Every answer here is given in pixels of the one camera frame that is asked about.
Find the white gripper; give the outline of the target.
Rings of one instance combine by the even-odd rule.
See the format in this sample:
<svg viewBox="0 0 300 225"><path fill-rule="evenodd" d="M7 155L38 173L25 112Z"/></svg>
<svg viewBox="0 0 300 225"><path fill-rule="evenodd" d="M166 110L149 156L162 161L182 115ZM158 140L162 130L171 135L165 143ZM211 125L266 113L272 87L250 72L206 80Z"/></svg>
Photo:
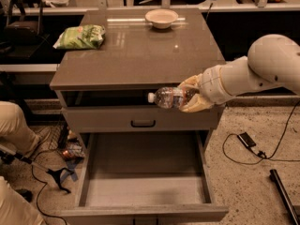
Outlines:
<svg viewBox="0 0 300 225"><path fill-rule="evenodd" d="M233 67L216 65L206 69L202 74L193 75L179 84L180 88L200 89L192 99L180 108L183 113L196 113L210 109L214 104L222 104L234 98L226 85L232 82L230 73Z"/></svg>

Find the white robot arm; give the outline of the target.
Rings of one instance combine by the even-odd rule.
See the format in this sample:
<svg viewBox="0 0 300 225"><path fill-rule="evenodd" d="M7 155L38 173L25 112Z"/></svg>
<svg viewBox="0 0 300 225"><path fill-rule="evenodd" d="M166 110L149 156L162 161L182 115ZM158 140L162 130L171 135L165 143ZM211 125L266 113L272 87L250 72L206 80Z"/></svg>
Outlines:
<svg viewBox="0 0 300 225"><path fill-rule="evenodd" d="M258 38L247 55L216 65L180 83L199 93L180 110L195 113L235 97L284 87L300 94L300 46L288 37L271 34Z"/></svg>

